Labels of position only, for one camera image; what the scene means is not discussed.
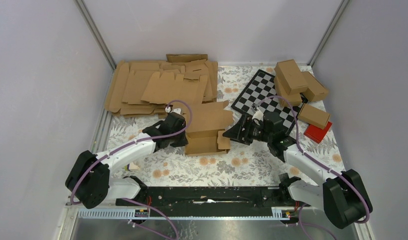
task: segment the cardboard sheet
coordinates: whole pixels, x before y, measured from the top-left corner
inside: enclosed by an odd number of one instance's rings
[[[121,60],[118,64],[117,67],[114,71],[114,74],[112,76],[112,80],[111,80],[111,85],[110,85],[110,89],[108,90],[108,94],[107,94],[107,98],[105,99],[105,104],[104,104],[104,108],[107,111],[110,111],[110,103],[111,103],[111,99],[112,99],[112,93],[114,91],[115,88],[115,83],[117,81],[117,76],[118,76],[118,72],[120,71],[121,66],[124,64],[124,60]]]
[[[203,156],[225,154],[230,149],[230,139],[222,134],[226,127],[233,123],[233,112],[225,110],[228,101],[191,105],[192,122],[186,129],[188,144],[185,154]],[[185,113],[186,122],[189,113]]]

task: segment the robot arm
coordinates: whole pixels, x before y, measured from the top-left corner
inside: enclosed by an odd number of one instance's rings
[[[298,177],[283,179],[279,188],[284,202],[300,201],[323,210],[329,220],[340,229],[365,216],[363,203],[341,179],[310,161],[299,151],[295,140],[286,135],[283,120],[277,113],[266,112],[261,115],[261,119],[243,115],[238,123],[223,135],[232,141],[247,145],[254,140],[266,142],[275,157],[297,167],[316,182],[317,185],[311,185]],[[185,125],[185,119],[180,114],[171,112],[164,121],[145,128],[136,138],[122,146],[97,154],[90,151],[81,153],[66,180],[66,187],[73,191],[85,171],[100,159],[102,161],[86,175],[75,192],[80,202],[91,209],[104,199],[135,198],[141,190],[136,180],[130,177],[119,179],[110,176],[132,161],[163,149],[170,143],[173,147],[185,146],[187,140],[184,132],[165,137],[178,132]],[[360,175],[351,169],[342,172],[342,177],[360,192],[372,212],[372,205]]]
[[[272,155],[297,167],[316,182],[317,185],[311,185],[298,177],[284,179],[279,186],[287,195],[284,197],[286,200],[304,202],[323,210],[329,220],[340,229],[365,216],[363,203],[344,181],[300,152],[296,141],[286,135],[283,119],[277,113],[262,114],[257,111],[253,117],[243,115],[223,136],[247,145],[253,140],[265,142]],[[372,212],[372,205],[360,175],[350,169],[342,172],[342,177],[358,190]]]
[[[140,186],[136,181],[131,178],[120,179],[110,176],[114,171],[132,161],[166,148],[170,143],[173,147],[185,146],[187,140],[184,132],[172,137],[161,138],[161,136],[178,132],[185,125],[184,117],[173,111],[168,114],[164,121],[158,121],[143,129],[136,138],[122,146],[97,154],[92,154],[90,151],[81,153],[65,182],[65,186],[73,191],[86,169],[106,155],[108,157],[87,174],[75,192],[75,196],[88,209],[96,207],[104,199],[134,198],[140,191]]]

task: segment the open cardboard box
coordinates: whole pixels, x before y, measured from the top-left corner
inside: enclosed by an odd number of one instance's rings
[[[191,105],[192,122],[186,129],[188,156],[226,154],[230,150],[230,139],[223,137],[226,127],[233,123],[233,112],[225,110],[228,101]],[[186,122],[190,115],[185,112]]]

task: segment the metal frame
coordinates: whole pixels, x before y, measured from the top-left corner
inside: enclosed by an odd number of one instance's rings
[[[326,32],[324,33],[322,39],[320,40],[319,45],[316,48],[316,51],[313,53],[313,56],[311,56],[310,61],[307,63],[307,65],[314,66],[314,63],[316,62],[317,58],[319,57],[320,53],[322,52],[324,46],[326,45],[327,41],[329,40],[329,37],[332,35],[333,30],[335,29],[336,25],[339,22],[339,19],[341,18],[342,14],[344,13],[345,9],[347,8],[348,4],[351,2],[351,0],[342,0],[341,3],[339,4],[338,9],[335,12],[335,15],[333,16],[332,20],[329,23],[329,26],[326,29]]]
[[[115,70],[117,64],[114,61],[114,58],[111,55],[107,45],[104,42],[104,39],[101,36],[98,28],[96,27],[95,22],[93,21],[92,16],[89,13],[85,3],[83,0],[74,0],[74,3],[78,7],[80,13],[82,14],[87,26],[89,27],[90,31],[92,32],[93,37],[95,37],[96,43],[98,44],[99,48],[101,49],[102,53],[104,54],[105,58],[108,61],[108,64],[111,66],[112,70]]]
[[[71,206],[66,207],[67,211],[65,211],[65,220],[61,226],[60,235],[56,238],[57,240],[70,240],[73,232],[76,230],[76,221],[79,218],[79,212],[84,211],[86,208],[83,206]],[[94,209],[120,209],[125,210],[127,209],[124,206],[115,206],[113,203],[105,202]],[[140,206],[132,206],[128,207],[128,209],[142,209]],[[293,210],[293,207],[277,207],[277,210]],[[304,209],[313,209],[313,207],[304,207]],[[354,227],[357,231],[357,236],[359,240],[375,240],[373,232],[371,230],[371,226],[368,223],[364,224],[354,224]]]

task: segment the cardboard box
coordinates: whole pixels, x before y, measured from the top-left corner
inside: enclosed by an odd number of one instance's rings
[[[179,99],[188,104],[200,104],[204,98],[207,81],[208,76],[191,72],[176,76],[173,72],[164,72],[161,76],[159,72],[155,72],[149,79],[141,100],[167,104],[171,100]]]
[[[307,90],[302,94],[310,102],[317,102],[325,99],[329,90],[326,89],[309,71],[304,71],[302,75],[308,84]]]
[[[229,152],[230,139],[222,135],[226,127],[233,123],[233,112],[224,109],[228,103],[223,101],[191,105],[193,117],[191,125],[186,129],[186,155],[203,156]],[[186,122],[189,117],[186,111]]]
[[[274,70],[286,94],[299,94],[307,90],[307,81],[293,59],[278,62]]]
[[[305,103],[298,113],[298,119],[324,129],[329,122],[330,114]]]
[[[298,106],[298,105],[300,105],[302,103],[301,95],[299,93],[291,94],[291,95],[286,94],[286,90],[282,86],[282,84],[280,83],[277,76],[274,77],[274,88],[276,90],[277,95],[279,95],[279,96],[281,96],[283,98],[286,98],[286,100],[288,100],[288,102],[292,106]],[[288,104],[282,99],[279,99],[279,103],[280,103],[280,105],[282,107],[288,107]]]

